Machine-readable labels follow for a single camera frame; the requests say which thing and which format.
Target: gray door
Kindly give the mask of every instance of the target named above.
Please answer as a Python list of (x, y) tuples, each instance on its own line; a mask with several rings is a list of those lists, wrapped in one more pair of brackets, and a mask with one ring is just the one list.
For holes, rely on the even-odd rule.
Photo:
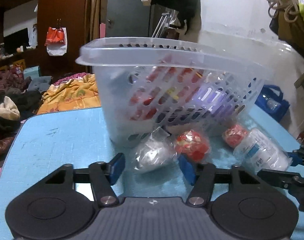
[(108, 0), (106, 37), (147, 37), (149, 15), (141, 0)]

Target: white wall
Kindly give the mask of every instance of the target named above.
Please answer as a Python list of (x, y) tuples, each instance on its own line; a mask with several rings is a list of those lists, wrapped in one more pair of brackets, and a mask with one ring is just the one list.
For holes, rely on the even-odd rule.
[(4, 37), (28, 28), (37, 23), (37, 12), (34, 9), (38, 0), (29, 1), (4, 13)]
[(294, 82), (304, 59), (270, 30), (266, 0), (200, 0), (187, 35), (180, 39), (209, 45), (275, 70), (268, 83), (280, 86), (291, 104), (282, 125), (296, 138), (304, 124), (304, 92)]

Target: light blue tabletop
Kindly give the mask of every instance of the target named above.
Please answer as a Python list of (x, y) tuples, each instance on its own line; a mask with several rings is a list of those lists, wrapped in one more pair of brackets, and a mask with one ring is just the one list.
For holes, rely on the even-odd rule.
[[(259, 126), (266, 130), (286, 151), (299, 148), (296, 140), (270, 116), (254, 106), (247, 119), (248, 128)], [(220, 138), (211, 138), (211, 161), (219, 168), (228, 168), (234, 158)], [(110, 161), (124, 152), (127, 167), (113, 189), (122, 196), (181, 196), (185, 199), (190, 190), (176, 163), (146, 174), (135, 174), (131, 169), (133, 151), (113, 145), (106, 131), (101, 108), (79, 109), (34, 116), (22, 126), (8, 153), (0, 177), (0, 240), (11, 240), (5, 222), (8, 203), (17, 195), (51, 173), (62, 164), (73, 163), (75, 168), (85, 168), (96, 161)], [(304, 177), (304, 167), (291, 167)], [(226, 185), (216, 185), (212, 199), (227, 190)], [(93, 199), (88, 184), (77, 185), (77, 191)], [(298, 204), (294, 197), (288, 197)], [(304, 239), (304, 213), (292, 239)]]

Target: plastic basket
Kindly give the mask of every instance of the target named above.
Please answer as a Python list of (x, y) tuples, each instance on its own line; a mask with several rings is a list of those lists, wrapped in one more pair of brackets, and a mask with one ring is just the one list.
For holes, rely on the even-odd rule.
[(110, 138), (134, 146), (158, 126), (198, 126), (209, 136), (250, 108), (271, 71), (192, 42), (104, 38), (80, 50), (95, 73)]

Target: yellow blanket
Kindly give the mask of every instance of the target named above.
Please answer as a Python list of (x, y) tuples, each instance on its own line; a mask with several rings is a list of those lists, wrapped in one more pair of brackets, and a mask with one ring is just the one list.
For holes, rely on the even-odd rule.
[(51, 85), (43, 95), (43, 104), (37, 114), (101, 106), (95, 75), (83, 80), (72, 79), (58, 87)]

